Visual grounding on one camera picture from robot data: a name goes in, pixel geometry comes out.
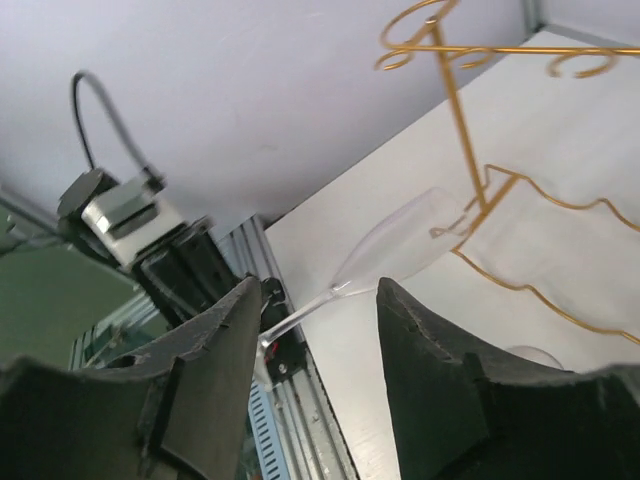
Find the aluminium frame rail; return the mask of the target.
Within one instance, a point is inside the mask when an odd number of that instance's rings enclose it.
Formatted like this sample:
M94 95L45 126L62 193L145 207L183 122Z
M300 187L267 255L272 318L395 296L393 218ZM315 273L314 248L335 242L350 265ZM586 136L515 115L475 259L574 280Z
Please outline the aluminium frame rail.
M290 479L359 477L300 328L270 347L270 399ZM242 477L263 479L249 415Z

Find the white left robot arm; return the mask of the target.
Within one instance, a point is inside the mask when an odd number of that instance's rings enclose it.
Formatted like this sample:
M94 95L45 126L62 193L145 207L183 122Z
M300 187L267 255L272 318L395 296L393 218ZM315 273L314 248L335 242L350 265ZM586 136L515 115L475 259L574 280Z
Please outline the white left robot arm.
M187 221L139 178L81 174L62 195L60 231L81 252L132 278L172 327L206 311L245 277L214 241L208 217Z

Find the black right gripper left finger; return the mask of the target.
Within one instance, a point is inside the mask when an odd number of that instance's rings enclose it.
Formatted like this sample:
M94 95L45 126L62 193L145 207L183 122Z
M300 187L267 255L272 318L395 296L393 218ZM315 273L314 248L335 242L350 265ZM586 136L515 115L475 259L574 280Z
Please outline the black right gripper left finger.
M231 479L261 321L249 277L213 307L100 369L1 367L5 479Z

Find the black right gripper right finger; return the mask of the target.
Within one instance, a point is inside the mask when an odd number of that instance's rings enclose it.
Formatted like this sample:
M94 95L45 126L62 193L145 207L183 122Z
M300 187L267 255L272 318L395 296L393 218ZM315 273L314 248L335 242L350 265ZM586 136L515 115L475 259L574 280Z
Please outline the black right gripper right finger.
M389 278L377 323L405 479L635 479L639 369L547 367L434 313Z

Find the clear wine glass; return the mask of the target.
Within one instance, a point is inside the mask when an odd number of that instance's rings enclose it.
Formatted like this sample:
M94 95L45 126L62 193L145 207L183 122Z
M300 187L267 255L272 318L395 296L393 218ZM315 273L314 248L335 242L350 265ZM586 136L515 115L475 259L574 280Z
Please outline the clear wine glass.
M414 197L372 228L346 257L315 298L258 336L254 380L272 388L267 368L270 347L320 307L377 288L381 278L414 276L465 238L470 214L441 188Z
M518 356L522 359L528 360L530 362L534 362L549 368L554 368L558 370L564 369L562 364L553 355L534 346L526 346L526 345L512 346L512 347L508 347L506 349L506 352L512 355Z

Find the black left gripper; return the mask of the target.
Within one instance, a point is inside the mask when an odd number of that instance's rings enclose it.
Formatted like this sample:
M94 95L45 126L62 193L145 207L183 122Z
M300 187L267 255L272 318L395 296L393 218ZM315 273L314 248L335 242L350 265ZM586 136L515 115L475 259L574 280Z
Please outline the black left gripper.
M172 328L212 307L249 276L261 282L261 328L266 330L290 309L257 215L219 240L203 217L159 240L134 263L134 278Z

